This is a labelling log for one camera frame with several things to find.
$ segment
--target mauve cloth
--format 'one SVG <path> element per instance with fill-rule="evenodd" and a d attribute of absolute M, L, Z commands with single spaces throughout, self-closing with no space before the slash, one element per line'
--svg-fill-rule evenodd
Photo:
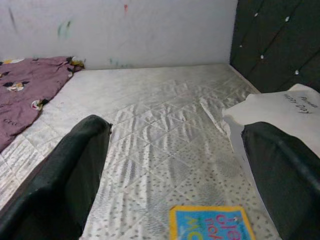
<path fill-rule="evenodd" d="M 39 116 L 41 111 L 33 109 L 32 102 L 51 100 L 70 79 L 70 71 L 82 69 L 70 63 L 70 58 L 57 56 L 0 65 L 0 152 Z M 28 83 L 20 91 L 4 86 L 22 82 Z"/>

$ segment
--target mattress pattern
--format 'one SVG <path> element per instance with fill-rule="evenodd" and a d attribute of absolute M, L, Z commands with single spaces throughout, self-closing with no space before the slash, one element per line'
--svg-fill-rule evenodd
<path fill-rule="evenodd" d="M 96 114 L 113 130 L 81 240 L 166 240 L 174 205 L 242 205 L 257 239 L 279 240 L 212 122 L 253 92 L 224 64 L 79 72 L 1 153 L 0 207 L 63 135 Z"/>

